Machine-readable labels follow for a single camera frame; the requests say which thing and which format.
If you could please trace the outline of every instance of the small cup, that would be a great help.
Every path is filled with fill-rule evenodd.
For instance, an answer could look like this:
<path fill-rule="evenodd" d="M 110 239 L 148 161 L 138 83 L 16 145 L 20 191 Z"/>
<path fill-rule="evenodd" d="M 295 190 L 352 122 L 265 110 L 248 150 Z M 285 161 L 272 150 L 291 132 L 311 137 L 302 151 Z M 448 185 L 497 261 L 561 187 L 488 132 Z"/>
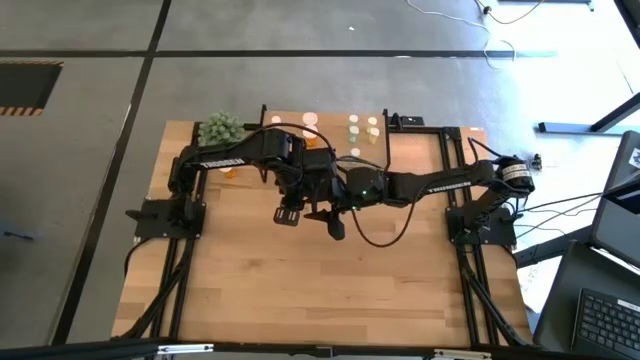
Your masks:
<path fill-rule="evenodd" d="M 307 125 L 305 127 L 313 131 L 318 131 L 318 128 L 313 125 Z M 304 140 L 307 143 L 307 148 L 314 148 L 318 146 L 318 135 L 302 130 L 302 136 L 304 136 Z"/>
<path fill-rule="evenodd" d="M 227 179 L 233 179 L 236 177 L 236 169 L 234 168 L 220 168 L 220 171 L 224 174 L 224 177 Z"/>
<path fill-rule="evenodd" d="M 360 129 L 357 126 L 349 126 L 349 142 L 354 144 L 358 140 Z"/>
<path fill-rule="evenodd" d="M 378 136 L 380 136 L 380 129 L 371 128 L 371 130 L 369 130 L 369 143 L 371 145 L 375 145 L 376 141 L 378 140 Z"/>
<path fill-rule="evenodd" d="M 373 116 L 370 117 L 369 120 L 367 120 L 367 122 L 369 123 L 367 127 L 367 132 L 371 132 L 371 129 L 374 129 L 378 125 L 378 119 L 374 118 Z"/>
<path fill-rule="evenodd" d="M 316 113 L 304 113 L 302 114 L 302 122 L 309 126 L 314 126 L 318 123 L 318 114 Z"/>

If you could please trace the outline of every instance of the black floor stripe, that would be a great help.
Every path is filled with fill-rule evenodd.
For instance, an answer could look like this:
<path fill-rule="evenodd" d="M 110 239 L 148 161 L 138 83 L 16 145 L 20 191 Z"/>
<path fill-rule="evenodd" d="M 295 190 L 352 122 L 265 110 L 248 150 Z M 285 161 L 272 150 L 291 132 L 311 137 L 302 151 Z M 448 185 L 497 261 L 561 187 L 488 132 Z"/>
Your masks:
<path fill-rule="evenodd" d="M 491 58 L 513 57 L 513 51 L 487 51 Z M 520 58 L 557 57 L 555 50 L 518 51 Z M 482 50 L 0 50 L 0 58 L 225 58 L 225 57 L 414 57 L 484 58 Z"/>
<path fill-rule="evenodd" d="M 171 0 L 164 0 L 160 9 L 160 14 L 158 15 L 156 27 L 151 37 L 151 42 L 149 43 L 149 53 L 155 51 L 158 46 L 170 7 Z M 57 327 L 53 334 L 51 341 L 52 345 L 65 344 L 69 337 L 69 331 L 73 325 L 73 318 L 75 317 L 78 304 L 80 303 L 80 298 L 82 297 L 82 291 L 89 275 L 89 270 L 91 269 L 93 256 L 95 255 L 96 248 L 98 247 L 100 233 L 104 226 L 109 203 L 111 202 L 113 190 L 118 179 L 118 173 L 120 172 L 120 166 L 122 165 L 122 160 L 124 159 L 127 145 L 129 144 L 133 124 L 135 122 L 136 115 L 138 114 L 138 109 L 140 108 L 140 101 L 142 100 L 142 95 L 144 94 L 144 89 L 147 85 L 152 65 L 152 56 L 146 57 L 142 63 L 140 74 L 138 75 L 138 80 L 136 81 L 136 86 L 133 90 L 133 95 L 131 96 L 129 111 L 125 117 L 118 141 L 116 142 L 113 155 L 107 169 L 107 175 L 102 183 L 102 188 L 100 189 L 100 193 L 91 216 L 91 221 L 89 222 L 85 236 L 82 239 L 82 250 L 77 260 L 73 280 L 69 286 Z"/>

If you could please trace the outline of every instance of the green plant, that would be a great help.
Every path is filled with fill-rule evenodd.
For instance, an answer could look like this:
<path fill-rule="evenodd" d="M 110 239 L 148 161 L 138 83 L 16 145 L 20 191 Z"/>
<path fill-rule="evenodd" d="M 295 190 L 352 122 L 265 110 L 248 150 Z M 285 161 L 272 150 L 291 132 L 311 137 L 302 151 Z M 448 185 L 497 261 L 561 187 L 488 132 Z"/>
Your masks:
<path fill-rule="evenodd" d="M 200 146 L 227 144 L 240 141 L 244 134 L 240 120 L 225 112 L 211 114 L 209 120 L 198 129 L 198 144 Z"/>

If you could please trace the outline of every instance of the wooden table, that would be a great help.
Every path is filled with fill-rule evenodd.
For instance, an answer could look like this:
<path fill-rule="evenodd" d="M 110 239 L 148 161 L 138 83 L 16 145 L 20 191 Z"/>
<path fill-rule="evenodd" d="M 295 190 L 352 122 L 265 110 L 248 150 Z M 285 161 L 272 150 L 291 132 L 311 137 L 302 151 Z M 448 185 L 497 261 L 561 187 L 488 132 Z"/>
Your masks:
<path fill-rule="evenodd" d="M 283 121 L 300 122 L 301 113 L 267 112 Z M 347 153 L 348 114 L 319 114 L 318 129 L 338 154 Z M 369 115 L 360 115 L 359 124 Z M 382 117 L 378 127 L 383 130 Z M 171 160 L 188 145 L 194 123 L 167 122 L 153 177 L 150 198 L 167 198 Z M 484 131 L 462 128 L 463 137 L 485 141 Z M 382 163 L 384 142 L 365 145 L 362 156 Z M 393 171 L 428 173 L 442 170 L 437 136 L 390 134 Z M 465 147 L 467 161 L 473 157 Z M 480 151 L 481 157 L 486 153 Z M 260 180 L 253 167 L 237 168 L 226 179 L 210 171 L 205 201 L 208 209 L 202 237 L 196 242 L 180 324 L 182 340 L 334 345 L 469 345 L 454 247 L 447 241 L 446 194 L 427 196 L 415 208 L 404 237 L 378 249 L 358 235 L 351 216 L 343 216 L 347 236 L 332 240 L 326 225 L 302 219 L 298 227 L 273 223 L 280 195 Z M 474 197 L 484 189 L 473 189 Z M 360 223 L 376 242 L 400 231 L 408 207 L 365 208 Z M 167 240 L 153 240 L 133 255 L 116 315 L 113 334 L 128 330 L 156 292 Z M 513 259 L 497 246 L 484 246 L 492 298 L 526 340 L 531 334 Z M 161 335 L 168 334 L 172 299 L 166 307 Z M 481 340 L 487 342 L 482 307 L 475 300 Z"/>

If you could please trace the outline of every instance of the gray concrete floor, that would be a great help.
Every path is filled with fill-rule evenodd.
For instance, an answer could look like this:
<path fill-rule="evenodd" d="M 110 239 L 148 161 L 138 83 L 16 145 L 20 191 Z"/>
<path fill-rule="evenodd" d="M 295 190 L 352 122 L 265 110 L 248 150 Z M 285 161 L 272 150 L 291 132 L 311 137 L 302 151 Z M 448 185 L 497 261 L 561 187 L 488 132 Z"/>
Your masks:
<path fill-rule="evenodd" d="M 415 2 L 481 21 L 471 0 Z M 160 4 L 0 0 L 0 49 L 144 49 Z M 484 127 L 496 150 L 523 157 L 541 152 L 566 170 L 567 159 L 615 150 L 618 139 L 540 135 L 534 124 L 591 123 L 640 89 L 629 70 L 637 48 L 629 50 L 626 29 L 602 26 L 603 18 L 615 18 L 610 6 L 597 1 L 591 13 L 583 5 L 544 5 L 508 30 L 487 20 L 519 50 L 560 51 L 553 59 L 496 61 L 503 70 L 490 69 L 484 59 L 155 60 L 70 341 L 109 337 L 134 229 L 124 211 L 139 207 L 146 193 L 166 120 L 203 120 L 222 109 L 256 122 L 263 103 L 335 112 L 386 107 L 422 115 L 434 126 Z M 494 8 L 509 18 L 528 7 Z M 29 16 L 39 19 L 36 28 L 21 21 Z M 623 40 L 614 46 L 611 38 Z M 485 41 L 481 29 L 422 15 L 402 0 L 185 0 L 174 1 L 160 48 L 478 50 Z M 41 117 L 0 117 L 0 169 L 12 174 L 0 176 L 0 221 L 38 234 L 33 243 L 0 239 L 0 347 L 47 342 L 140 63 L 68 60 Z M 564 170 L 537 175 L 541 185 L 530 204 L 598 191 L 607 161 L 598 160 L 602 176 L 583 169 L 580 187 L 549 185 L 564 179 Z M 527 243 L 554 236 L 534 232 Z"/>

